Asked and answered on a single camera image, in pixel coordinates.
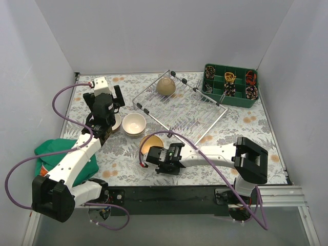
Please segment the red ceramic bowl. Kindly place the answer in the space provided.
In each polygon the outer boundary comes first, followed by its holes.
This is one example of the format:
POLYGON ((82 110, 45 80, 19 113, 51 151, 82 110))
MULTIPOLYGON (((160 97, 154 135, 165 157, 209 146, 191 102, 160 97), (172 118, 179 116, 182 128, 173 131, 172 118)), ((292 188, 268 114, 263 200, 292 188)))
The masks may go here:
POLYGON ((115 133, 119 130, 121 126, 121 116, 119 114, 115 114, 115 125, 112 127, 112 132, 115 133))

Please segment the beige bowl white flower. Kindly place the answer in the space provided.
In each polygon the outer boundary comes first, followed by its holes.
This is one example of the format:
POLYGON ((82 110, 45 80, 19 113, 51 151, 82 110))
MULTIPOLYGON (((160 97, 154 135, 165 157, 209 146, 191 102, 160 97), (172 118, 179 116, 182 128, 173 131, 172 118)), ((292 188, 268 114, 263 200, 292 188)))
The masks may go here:
POLYGON ((122 120, 122 128, 128 131, 146 129, 146 119, 139 113, 130 113, 122 120))

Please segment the beige bowl bird motif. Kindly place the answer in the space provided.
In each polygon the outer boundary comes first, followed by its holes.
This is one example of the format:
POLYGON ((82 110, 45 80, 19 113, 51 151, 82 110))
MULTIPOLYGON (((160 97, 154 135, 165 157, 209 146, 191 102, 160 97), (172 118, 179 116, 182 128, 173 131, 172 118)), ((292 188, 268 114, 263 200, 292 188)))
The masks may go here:
POLYGON ((141 141, 140 141, 140 146, 142 146, 141 148, 141 153, 142 155, 145 155, 146 153, 148 153, 150 147, 161 147, 163 148, 163 142, 162 140, 158 137, 158 136, 150 136, 147 140, 148 136, 145 136, 141 141))

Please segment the beige floral bowl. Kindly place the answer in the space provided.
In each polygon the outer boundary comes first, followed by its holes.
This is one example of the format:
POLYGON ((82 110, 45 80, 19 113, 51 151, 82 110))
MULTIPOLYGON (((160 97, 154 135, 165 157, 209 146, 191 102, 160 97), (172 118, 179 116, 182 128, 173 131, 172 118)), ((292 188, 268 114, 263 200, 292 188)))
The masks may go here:
POLYGON ((138 138, 141 137, 143 135, 143 133, 145 132, 145 129, 141 129, 141 130, 137 130, 137 131, 128 131, 128 130, 124 130, 124 133, 130 137, 130 138, 138 138))

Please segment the olive beige plain bowl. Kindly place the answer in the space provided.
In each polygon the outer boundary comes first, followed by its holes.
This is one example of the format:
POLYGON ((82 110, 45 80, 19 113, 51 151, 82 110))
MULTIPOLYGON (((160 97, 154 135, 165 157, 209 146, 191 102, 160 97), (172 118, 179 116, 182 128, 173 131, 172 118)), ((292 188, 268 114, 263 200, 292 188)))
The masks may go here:
POLYGON ((176 90, 176 85, 171 78, 161 78, 156 86, 156 91, 163 96, 170 96, 176 90))

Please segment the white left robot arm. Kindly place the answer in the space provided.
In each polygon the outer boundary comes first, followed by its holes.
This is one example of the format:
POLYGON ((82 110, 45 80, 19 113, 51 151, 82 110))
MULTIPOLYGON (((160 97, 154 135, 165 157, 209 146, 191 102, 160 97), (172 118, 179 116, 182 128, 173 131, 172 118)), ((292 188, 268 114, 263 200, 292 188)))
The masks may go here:
POLYGON ((32 182, 32 209, 59 222, 67 221, 79 205, 89 201, 103 205, 109 199, 108 184, 101 179, 90 178, 74 185, 81 170, 112 134, 115 114, 125 106, 118 85, 114 86, 115 94, 99 83, 93 88, 92 93, 83 95, 91 112, 73 150, 45 176, 38 175, 32 182))

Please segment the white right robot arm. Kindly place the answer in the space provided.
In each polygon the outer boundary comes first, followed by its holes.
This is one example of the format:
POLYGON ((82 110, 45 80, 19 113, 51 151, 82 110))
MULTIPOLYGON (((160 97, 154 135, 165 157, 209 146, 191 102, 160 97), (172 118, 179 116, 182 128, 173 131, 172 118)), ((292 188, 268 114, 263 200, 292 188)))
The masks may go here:
POLYGON ((209 166, 235 169, 232 198, 236 203, 245 203, 256 185, 268 181, 268 151, 246 137, 238 137, 235 143, 221 146, 192 147, 185 143, 172 143, 167 149, 152 146, 143 155, 146 165, 155 165, 156 173, 178 175, 180 169, 209 166))

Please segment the silver metal dish rack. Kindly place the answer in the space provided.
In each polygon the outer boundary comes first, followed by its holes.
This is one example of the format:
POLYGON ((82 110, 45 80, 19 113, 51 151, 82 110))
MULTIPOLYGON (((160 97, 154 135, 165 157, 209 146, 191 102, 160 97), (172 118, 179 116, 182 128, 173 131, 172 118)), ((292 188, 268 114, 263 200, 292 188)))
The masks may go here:
POLYGON ((162 128, 186 137, 195 145, 200 144, 228 111, 221 102, 206 96, 197 85, 171 70, 151 82, 132 99, 132 103, 162 128), (163 78, 175 83, 173 94, 164 96, 157 92, 156 87, 163 78))

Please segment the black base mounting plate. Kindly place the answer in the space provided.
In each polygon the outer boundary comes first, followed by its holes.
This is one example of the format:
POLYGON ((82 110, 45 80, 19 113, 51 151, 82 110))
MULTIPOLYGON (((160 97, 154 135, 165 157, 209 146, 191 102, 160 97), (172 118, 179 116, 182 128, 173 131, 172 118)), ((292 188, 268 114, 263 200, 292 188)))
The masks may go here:
POLYGON ((228 216, 238 221, 251 217, 226 186, 140 186, 109 187, 106 206, 91 206, 91 219, 105 221, 109 216, 130 215, 205 215, 228 216))

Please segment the green folded garment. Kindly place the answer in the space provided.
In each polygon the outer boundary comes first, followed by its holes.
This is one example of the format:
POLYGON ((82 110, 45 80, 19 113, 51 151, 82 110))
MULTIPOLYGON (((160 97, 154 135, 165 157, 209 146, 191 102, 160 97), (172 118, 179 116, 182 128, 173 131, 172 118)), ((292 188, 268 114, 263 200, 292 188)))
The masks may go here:
MULTIPOLYGON (((49 139, 39 145, 35 150, 35 155, 43 155, 52 152, 59 152, 66 149, 73 148, 76 143, 75 139, 49 139)), ((51 155, 46 157, 38 158, 36 161, 35 174, 34 176, 45 176, 49 171, 51 171, 54 167, 56 167, 60 161, 65 157, 66 153, 51 155)), ((73 183, 73 187, 82 184, 83 181, 88 180, 94 174, 96 174, 99 170, 96 156, 93 155, 91 159, 85 164, 83 169, 78 174, 77 178, 73 183)))

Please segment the dark yellow patterned rolled tie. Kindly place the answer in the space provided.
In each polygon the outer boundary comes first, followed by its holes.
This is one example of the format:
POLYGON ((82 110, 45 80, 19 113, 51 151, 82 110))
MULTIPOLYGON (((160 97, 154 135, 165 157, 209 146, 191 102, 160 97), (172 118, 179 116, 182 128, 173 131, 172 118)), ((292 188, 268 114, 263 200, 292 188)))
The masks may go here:
POLYGON ((215 67, 213 67, 213 66, 206 66, 204 72, 205 72, 205 78, 206 79, 214 79, 215 72, 216 72, 215 67))

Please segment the black white floral rolled tie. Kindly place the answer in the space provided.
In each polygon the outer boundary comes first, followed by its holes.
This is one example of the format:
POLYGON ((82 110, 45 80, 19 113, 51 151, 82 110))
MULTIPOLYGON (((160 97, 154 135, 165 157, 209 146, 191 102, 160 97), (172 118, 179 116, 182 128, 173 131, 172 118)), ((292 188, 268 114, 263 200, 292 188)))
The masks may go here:
POLYGON ((225 96, 234 97, 236 92, 236 87, 234 83, 224 83, 224 94, 225 96))

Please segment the green divided plastic box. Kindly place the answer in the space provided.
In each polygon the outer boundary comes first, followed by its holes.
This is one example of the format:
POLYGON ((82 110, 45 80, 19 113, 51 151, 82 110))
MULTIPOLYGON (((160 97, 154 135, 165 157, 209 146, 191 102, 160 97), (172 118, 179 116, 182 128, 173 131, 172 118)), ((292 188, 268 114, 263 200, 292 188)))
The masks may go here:
POLYGON ((259 99, 259 76, 255 69, 206 64, 202 92, 224 105, 251 108, 259 99))

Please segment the black pink floral rolled tie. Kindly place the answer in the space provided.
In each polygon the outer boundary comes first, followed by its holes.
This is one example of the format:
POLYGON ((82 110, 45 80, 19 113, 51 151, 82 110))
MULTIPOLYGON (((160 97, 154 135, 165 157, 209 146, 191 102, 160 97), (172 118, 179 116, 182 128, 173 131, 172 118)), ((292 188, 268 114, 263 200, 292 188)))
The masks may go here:
POLYGON ((249 100, 258 99, 258 89, 256 86, 247 86, 245 89, 245 97, 249 100))

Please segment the orange navy striped rolled tie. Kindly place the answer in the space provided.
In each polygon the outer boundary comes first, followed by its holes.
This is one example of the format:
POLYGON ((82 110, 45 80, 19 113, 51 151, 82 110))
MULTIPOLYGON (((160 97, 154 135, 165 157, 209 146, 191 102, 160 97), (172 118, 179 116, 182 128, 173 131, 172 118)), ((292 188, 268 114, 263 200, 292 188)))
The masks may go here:
POLYGON ((257 83, 257 73, 253 70, 249 70, 245 74, 245 83, 250 86, 254 86, 257 83))

